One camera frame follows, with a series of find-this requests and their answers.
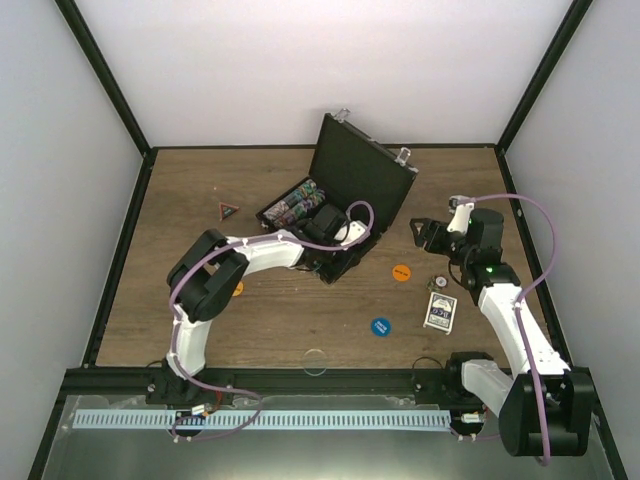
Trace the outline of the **blue boxed card deck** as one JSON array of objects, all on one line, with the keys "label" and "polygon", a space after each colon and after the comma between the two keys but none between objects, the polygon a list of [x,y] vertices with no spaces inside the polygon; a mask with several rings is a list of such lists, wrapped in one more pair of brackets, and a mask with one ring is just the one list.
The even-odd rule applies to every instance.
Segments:
[{"label": "blue boxed card deck", "polygon": [[457,310],[458,300],[440,292],[432,292],[423,321],[424,327],[431,327],[449,335]]}]

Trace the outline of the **black frame post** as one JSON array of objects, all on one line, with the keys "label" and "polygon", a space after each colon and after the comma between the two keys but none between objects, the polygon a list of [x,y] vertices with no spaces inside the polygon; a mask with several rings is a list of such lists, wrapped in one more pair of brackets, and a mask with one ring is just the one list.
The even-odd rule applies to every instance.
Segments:
[{"label": "black frame post", "polygon": [[505,154],[512,145],[592,4],[592,0],[570,3],[496,144],[498,153]]},{"label": "black frame post", "polygon": [[143,158],[148,157],[151,152],[151,146],[77,3],[73,0],[55,0],[54,3],[88,60],[136,149]]}]

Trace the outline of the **orange blind button left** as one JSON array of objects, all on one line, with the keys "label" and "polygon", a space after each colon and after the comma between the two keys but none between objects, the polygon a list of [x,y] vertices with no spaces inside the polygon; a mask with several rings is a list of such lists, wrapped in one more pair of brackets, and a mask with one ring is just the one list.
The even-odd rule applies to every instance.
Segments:
[{"label": "orange blind button left", "polygon": [[234,291],[232,293],[232,296],[233,297],[237,297],[237,296],[241,295],[243,293],[243,291],[244,291],[244,283],[242,281],[240,281],[236,285],[236,287],[235,287],[235,289],[234,289]]}]

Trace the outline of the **orange big blind button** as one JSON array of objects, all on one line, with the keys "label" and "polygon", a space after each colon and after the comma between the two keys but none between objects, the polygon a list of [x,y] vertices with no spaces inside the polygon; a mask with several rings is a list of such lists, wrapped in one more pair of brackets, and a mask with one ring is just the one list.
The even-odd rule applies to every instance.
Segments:
[{"label": "orange big blind button", "polygon": [[405,264],[397,264],[392,268],[392,277],[398,282],[408,281],[411,275],[411,269]]}]

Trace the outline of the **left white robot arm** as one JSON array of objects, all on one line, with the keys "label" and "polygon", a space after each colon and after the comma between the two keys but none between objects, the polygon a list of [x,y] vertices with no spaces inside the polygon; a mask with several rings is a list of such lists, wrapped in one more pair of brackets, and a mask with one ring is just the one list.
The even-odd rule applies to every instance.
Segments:
[{"label": "left white robot arm", "polygon": [[258,398],[257,393],[230,384],[207,384],[199,374],[206,366],[213,319],[227,307],[244,277],[275,268],[294,269],[313,252],[347,252],[370,236],[374,219],[372,206],[356,201],[346,210],[345,237],[331,236],[319,243],[286,229],[238,238],[215,229],[205,231],[167,278],[172,333],[160,373],[153,380],[151,402],[187,405],[204,395],[218,400],[225,395]]}]

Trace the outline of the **right black frame post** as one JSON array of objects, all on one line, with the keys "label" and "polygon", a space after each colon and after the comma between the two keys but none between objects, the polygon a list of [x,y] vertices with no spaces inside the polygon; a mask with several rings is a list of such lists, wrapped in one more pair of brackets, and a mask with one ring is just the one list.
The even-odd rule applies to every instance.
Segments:
[{"label": "right black frame post", "polygon": [[512,145],[592,4],[592,0],[570,3],[496,144],[498,153],[505,154]]}]

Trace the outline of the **red triangular all-in marker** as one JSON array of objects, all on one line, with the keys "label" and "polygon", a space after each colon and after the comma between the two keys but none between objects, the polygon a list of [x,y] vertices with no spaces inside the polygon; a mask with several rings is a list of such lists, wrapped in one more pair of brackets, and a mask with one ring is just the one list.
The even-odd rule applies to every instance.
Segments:
[{"label": "red triangular all-in marker", "polygon": [[225,203],[225,202],[220,202],[219,203],[219,213],[220,213],[220,220],[224,221],[226,219],[228,219],[229,217],[231,217],[232,215],[234,215],[235,213],[237,213],[239,211],[239,207],[229,204],[229,203]]}]

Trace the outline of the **chip row in case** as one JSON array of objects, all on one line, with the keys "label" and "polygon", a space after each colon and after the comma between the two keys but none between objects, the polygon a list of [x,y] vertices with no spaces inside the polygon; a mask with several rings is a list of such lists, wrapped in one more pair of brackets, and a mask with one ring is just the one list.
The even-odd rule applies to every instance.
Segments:
[{"label": "chip row in case", "polygon": [[294,225],[297,221],[305,218],[310,211],[320,205],[325,200],[325,197],[326,195],[323,190],[315,191],[284,212],[275,220],[275,226],[283,228],[285,226]]},{"label": "chip row in case", "polygon": [[285,212],[290,210],[300,201],[306,199],[317,190],[317,184],[309,179],[300,184],[295,190],[278,200],[274,205],[264,212],[264,217],[268,220],[276,220]]}]

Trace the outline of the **clear round lens disc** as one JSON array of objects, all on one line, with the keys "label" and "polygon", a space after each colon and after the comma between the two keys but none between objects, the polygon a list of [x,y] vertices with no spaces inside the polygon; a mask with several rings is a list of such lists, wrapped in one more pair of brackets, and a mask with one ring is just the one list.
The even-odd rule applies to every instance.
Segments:
[{"label": "clear round lens disc", "polygon": [[307,375],[318,377],[326,372],[328,358],[323,350],[309,349],[303,354],[301,365]]}]

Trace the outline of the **upper chip row in case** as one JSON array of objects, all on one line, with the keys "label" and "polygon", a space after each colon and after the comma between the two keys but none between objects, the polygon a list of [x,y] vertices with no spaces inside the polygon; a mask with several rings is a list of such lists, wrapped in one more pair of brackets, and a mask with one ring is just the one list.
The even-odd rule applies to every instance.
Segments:
[{"label": "upper chip row in case", "polygon": [[300,201],[306,199],[317,190],[317,184],[309,179],[300,184],[295,190],[278,200],[274,205],[264,212],[264,217],[268,220],[276,220],[285,212],[290,210]]}]

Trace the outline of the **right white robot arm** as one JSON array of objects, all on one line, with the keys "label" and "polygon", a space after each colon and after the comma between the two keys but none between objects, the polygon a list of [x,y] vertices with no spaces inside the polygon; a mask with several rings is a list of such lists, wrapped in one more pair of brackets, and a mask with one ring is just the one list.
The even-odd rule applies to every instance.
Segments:
[{"label": "right white robot arm", "polygon": [[501,442],[514,457],[584,455],[595,387],[549,343],[503,261],[503,215],[468,203],[456,206],[448,222],[413,218],[410,228],[419,248],[459,267],[462,287],[492,326],[511,370],[505,374],[483,354],[454,354],[456,370],[444,378],[447,396],[458,403],[479,398],[497,417]]}]

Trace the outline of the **left black frame post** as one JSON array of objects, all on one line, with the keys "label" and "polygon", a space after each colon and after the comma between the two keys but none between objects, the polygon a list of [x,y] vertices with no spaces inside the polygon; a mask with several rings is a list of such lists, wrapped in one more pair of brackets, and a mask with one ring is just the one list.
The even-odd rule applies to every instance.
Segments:
[{"label": "left black frame post", "polygon": [[88,60],[136,149],[143,158],[148,157],[151,152],[151,146],[77,3],[73,0],[55,0],[54,3]]}]

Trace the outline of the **black poker set case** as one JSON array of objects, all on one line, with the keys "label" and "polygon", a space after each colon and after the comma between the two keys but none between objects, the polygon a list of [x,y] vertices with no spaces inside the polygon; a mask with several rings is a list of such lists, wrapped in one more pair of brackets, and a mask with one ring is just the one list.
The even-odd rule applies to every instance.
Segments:
[{"label": "black poker set case", "polygon": [[316,191],[323,190],[326,197],[305,218],[312,218],[326,204],[334,205],[346,213],[354,202],[368,202],[374,210],[374,224],[370,236],[347,251],[353,257],[346,271],[314,272],[327,284],[335,283],[357,266],[378,243],[395,220],[418,174],[418,169],[409,163],[409,148],[402,146],[397,152],[389,150],[348,122],[347,115],[345,109],[324,115],[306,176],[256,213],[265,230],[274,232],[281,229],[275,226],[275,220],[266,219],[264,212],[309,179],[316,182]]}]

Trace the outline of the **blue small blind button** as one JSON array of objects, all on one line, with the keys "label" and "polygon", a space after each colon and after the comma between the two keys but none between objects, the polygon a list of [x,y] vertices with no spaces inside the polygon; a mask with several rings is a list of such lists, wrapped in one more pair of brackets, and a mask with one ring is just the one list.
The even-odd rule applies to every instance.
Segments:
[{"label": "blue small blind button", "polygon": [[373,319],[370,328],[372,333],[378,337],[387,337],[392,331],[391,322],[384,317]]}]

